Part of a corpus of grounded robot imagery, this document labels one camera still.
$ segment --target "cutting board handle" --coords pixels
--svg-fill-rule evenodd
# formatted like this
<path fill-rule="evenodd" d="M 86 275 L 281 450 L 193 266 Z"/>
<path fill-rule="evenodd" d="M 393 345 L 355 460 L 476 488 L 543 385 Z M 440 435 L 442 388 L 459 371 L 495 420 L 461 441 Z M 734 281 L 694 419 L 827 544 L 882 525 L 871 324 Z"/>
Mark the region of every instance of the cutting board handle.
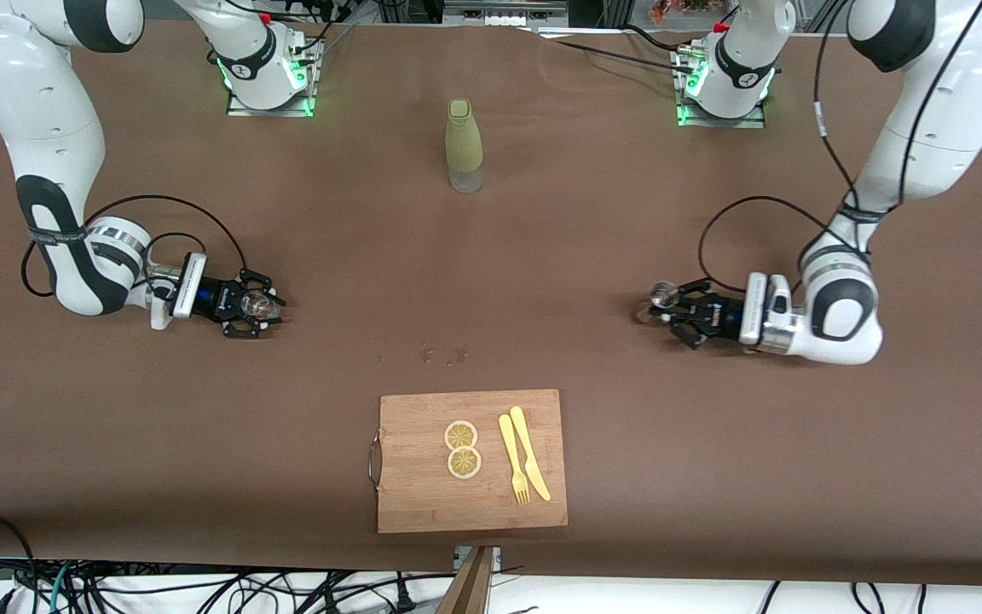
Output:
<path fill-rule="evenodd" d="M 373 467 L 375 464 L 374 457 L 377 457 L 377 478 L 373 476 Z M 379 474 L 381 474 L 381 461 L 381 429 L 378 429 L 378 431 L 374 432 L 373 434 L 373 442 L 370 442 L 370 483 L 373 484 L 374 490 L 381 490 L 381 477 L 379 476 Z"/>

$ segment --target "metal handle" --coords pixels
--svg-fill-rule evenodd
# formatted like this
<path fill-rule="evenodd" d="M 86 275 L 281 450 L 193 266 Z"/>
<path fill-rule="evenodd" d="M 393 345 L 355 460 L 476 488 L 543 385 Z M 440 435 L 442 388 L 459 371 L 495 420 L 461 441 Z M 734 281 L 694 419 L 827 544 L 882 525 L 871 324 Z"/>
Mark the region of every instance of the metal handle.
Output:
<path fill-rule="evenodd" d="M 374 479 L 373 477 L 373 451 L 377 450 L 378 454 L 381 452 L 381 429 L 378 432 L 374 432 L 373 442 L 370 442 L 370 483 L 373 484 L 374 492 L 379 492 L 381 490 L 381 478 L 378 477 Z"/>

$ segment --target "lemon slice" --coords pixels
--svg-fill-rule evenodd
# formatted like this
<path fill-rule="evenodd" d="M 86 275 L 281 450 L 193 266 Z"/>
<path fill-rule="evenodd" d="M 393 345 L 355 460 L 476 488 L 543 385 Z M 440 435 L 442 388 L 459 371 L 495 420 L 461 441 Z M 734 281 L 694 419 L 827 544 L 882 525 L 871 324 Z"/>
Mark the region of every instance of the lemon slice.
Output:
<path fill-rule="evenodd" d="M 480 464 L 482 463 L 476 448 L 461 446 L 449 452 L 447 466 L 449 473 L 452 473 L 454 478 L 468 479 L 480 471 Z"/>
<path fill-rule="evenodd" d="M 476 428 L 467 420 L 457 420 L 445 427 L 445 444 L 451 450 L 461 446 L 475 446 L 477 438 Z"/>

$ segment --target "wooden cutting board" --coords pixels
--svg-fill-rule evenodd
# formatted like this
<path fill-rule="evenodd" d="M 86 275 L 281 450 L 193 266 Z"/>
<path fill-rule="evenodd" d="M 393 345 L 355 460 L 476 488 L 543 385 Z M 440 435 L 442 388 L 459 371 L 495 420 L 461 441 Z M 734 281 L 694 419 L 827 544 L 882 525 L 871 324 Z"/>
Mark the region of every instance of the wooden cutting board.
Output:
<path fill-rule="evenodd" d="M 529 485 L 529 505 L 518 505 L 499 416 L 519 405 L 533 451 L 551 493 L 543 501 Z M 445 429 L 454 420 L 476 428 L 482 459 L 472 478 L 449 473 Z M 558 390 L 404 394 L 381 397 L 381 471 L 378 533 L 484 531 L 566 525 L 563 428 Z M 518 461 L 525 449 L 518 439 Z"/>

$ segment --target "white floor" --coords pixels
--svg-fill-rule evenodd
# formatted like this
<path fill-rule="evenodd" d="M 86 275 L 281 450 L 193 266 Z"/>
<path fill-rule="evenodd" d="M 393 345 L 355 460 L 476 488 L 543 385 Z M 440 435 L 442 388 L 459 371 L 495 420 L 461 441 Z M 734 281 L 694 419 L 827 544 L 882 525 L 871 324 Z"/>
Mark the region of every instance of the white floor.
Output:
<path fill-rule="evenodd" d="M 363 572 L 349 583 L 379 582 L 393 578 L 393 572 Z M 102 584 L 113 589 L 153 589 L 180 584 L 215 582 L 230 576 L 133 576 L 116 578 Z M 270 574 L 256 576 L 261 582 Z M 290 576 L 297 589 L 312 589 L 323 580 L 323 574 Z M 448 579 L 410 582 L 408 589 L 417 603 L 440 598 L 447 590 Z M 12 588 L 10 580 L 0 580 L 0 598 Z M 728 582 L 728 580 L 633 580 L 610 578 L 557 578 L 556 576 L 496 576 L 491 590 L 488 614 L 513 614 L 530 609 L 535 614 L 757 614 L 770 582 Z M 165 592 L 164 594 L 106 594 L 107 599 L 128 614 L 194 614 L 210 597 L 214 587 Z M 878 584 L 887 614 L 916 614 L 917 587 L 905 584 Z M 396 590 L 379 590 L 383 597 L 395 601 Z M 872 602 L 869 591 L 864 599 Z M 32 596 L 19 591 L 9 614 L 31 611 Z M 229 591 L 213 610 L 215 614 L 235 611 L 239 595 Z M 872 611 L 876 604 L 870 604 Z M 277 599 L 257 597 L 243 614 L 286 614 L 293 605 L 287 595 Z M 373 594 L 359 595 L 338 606 L 343 614 L 375 614 L 387 611 L 383 601 Z M 430 610 L 424 607 L 420 611 Z M 42 603 L 40 613 L 48 607 Z M 931 586 L 927 591 L 927 614 L 982 614 L 982 587 Z M 835 582 L 784 582 L 776 591 L 769 614 L 860 614 L 851 598 L 849 584 Z"/>

